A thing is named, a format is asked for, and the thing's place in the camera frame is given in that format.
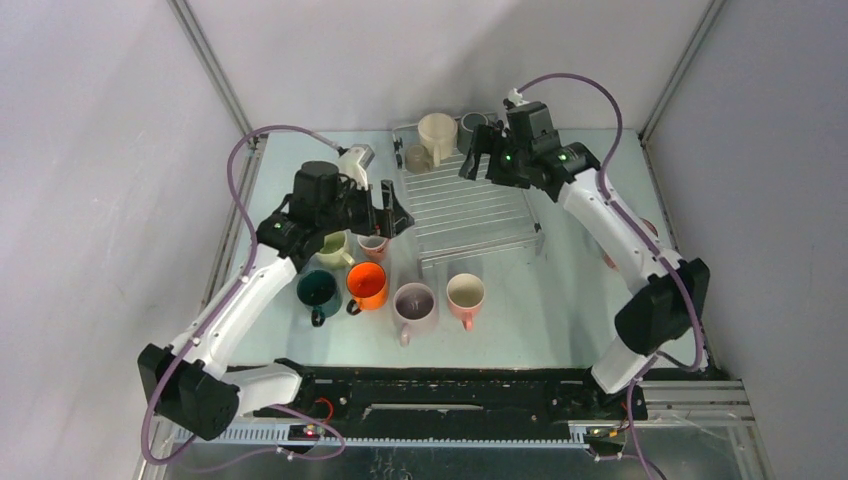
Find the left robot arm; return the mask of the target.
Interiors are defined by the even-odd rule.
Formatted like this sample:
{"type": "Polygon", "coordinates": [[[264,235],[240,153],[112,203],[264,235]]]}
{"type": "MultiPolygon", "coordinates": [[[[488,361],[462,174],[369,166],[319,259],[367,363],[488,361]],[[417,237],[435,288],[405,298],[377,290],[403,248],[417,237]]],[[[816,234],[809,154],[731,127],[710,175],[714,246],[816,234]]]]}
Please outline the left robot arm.
{"type": "Polygon", "coordinates": [[[213,440],[237,417],[279,404],[304,416],[316,403],[304,371],[285,363],[230,372],[236,347],[271,300],[323,247],[327,235],[349,231],[393,238],[414,224],[390,180],[380,183],[383,205],[372,187],[327,161],[307,161],[294,175],[293,190],[259,224],[247,225],[248,257],[182,333],[165,347],[147,345],[137,363],[147,398],[143,422],[155,415],[213,440]]]}

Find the mauve grey mug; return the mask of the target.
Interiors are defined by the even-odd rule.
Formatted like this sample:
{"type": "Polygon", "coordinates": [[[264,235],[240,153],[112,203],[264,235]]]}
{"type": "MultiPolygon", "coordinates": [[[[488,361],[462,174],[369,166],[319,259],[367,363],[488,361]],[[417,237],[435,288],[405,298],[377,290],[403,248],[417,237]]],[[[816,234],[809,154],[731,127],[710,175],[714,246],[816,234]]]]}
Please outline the mauve grey mug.
{"type": "Polygon", "coordinates": [[[413,339],[431,334],[438,325],[437,297],[423,283],[400,286],[393,297],[392,307],[402,347],[409,346],[413,339]]]}

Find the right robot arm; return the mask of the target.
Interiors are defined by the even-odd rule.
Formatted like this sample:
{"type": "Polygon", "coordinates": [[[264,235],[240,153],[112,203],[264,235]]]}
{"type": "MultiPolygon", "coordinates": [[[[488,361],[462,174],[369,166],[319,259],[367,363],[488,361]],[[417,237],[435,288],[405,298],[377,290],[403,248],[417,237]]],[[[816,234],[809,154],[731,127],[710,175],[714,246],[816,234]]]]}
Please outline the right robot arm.
{"type": "Polygon", "coordinates": [[[589,232],[632,295],[614,317],[613,342],[589,370],[594,383],[581,392],[585,411],[606,418],[667,342],[698,331],[710,271],[651,237],[608,183],[601,161],[580,142],[562,144],[544,103],[512,105],[506,116],[475,126],[460,177],[476,179],[486,156],[492,184],[544,192],[589,232]]]}

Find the small salmon pink mug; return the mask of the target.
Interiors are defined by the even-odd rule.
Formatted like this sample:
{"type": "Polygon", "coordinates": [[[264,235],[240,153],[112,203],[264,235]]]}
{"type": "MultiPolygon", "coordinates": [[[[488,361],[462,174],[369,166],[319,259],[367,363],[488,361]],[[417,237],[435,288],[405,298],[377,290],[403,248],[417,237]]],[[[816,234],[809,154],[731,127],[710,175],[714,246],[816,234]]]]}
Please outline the small salmon pink mug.
{"type": "Polygon", "coordinates": [[[380,236],[357,236],[357,242],[370,261],[380,263],[388,255],[390,240],[380,236]]]}

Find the cream beige mug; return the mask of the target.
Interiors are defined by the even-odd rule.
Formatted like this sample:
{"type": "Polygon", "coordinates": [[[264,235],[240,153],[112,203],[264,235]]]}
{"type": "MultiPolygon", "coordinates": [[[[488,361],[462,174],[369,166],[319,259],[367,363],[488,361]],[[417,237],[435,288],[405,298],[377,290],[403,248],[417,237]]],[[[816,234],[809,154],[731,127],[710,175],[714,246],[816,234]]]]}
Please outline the cream beige mug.
{"type": "Polygon", "coordinates": [[[431,155],[435,167],[454,153],[458,136],[457,121],[445,113],[430,113],[417,125],[420,144],[431,155]]]}

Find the light green mug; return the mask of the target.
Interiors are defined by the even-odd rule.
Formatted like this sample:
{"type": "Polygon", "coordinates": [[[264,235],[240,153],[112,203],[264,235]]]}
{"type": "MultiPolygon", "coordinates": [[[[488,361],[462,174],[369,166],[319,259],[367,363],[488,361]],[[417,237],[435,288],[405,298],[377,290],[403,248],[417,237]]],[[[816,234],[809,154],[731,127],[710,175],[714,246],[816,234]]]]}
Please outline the light green mug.
{"type": "Polygon", "coordinates": [[[314,257],[322,266],[331,270],[348,268],[355,263],[346,231],[325,236],[323,246],[314,257]]]}

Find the dark teal mug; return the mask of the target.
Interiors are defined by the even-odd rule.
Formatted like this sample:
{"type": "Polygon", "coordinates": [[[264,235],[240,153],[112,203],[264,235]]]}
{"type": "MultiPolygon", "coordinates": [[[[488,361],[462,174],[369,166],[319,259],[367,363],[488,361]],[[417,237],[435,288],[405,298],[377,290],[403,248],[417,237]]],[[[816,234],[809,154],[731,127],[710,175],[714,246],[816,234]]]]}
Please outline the dark teal mug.
{"type": "Polygon", "coordinates": [[[341,309],[342,297],[335,276],[326,270],[311,270],[298,282],[298,300],[309,310],[313,327],[321,327],[341,309]]]}

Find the orange mug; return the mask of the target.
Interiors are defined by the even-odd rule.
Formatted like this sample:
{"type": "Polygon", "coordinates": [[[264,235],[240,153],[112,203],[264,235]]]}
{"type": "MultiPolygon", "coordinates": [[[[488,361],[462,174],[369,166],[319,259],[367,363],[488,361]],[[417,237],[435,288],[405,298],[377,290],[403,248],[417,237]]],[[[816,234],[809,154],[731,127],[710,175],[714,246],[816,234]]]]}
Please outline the orange mug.
{"type": "Polygon", "coordinates": [[[388,277],[383,267],[376,262],[366,261],[354,265],[345,283],[351,295],[345,308],[349,315],[378,310],[387,301],[388,277]]]}

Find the dark grey mug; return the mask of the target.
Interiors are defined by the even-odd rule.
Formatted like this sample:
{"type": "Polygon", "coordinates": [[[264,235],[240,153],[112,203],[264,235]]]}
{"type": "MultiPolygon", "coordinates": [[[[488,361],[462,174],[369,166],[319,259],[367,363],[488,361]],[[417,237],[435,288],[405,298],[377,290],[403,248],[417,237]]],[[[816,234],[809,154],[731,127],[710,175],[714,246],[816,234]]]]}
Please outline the dark grey mug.
{"type": "Polygon", "coordinates": [[[471,148],[472,137],[475,128],[480,125],[487,125],[489,118],[487,115],[480,112],[469,112],[464,114],[457,122],[457,149],[462,154],[468,154],[471,148]]]}

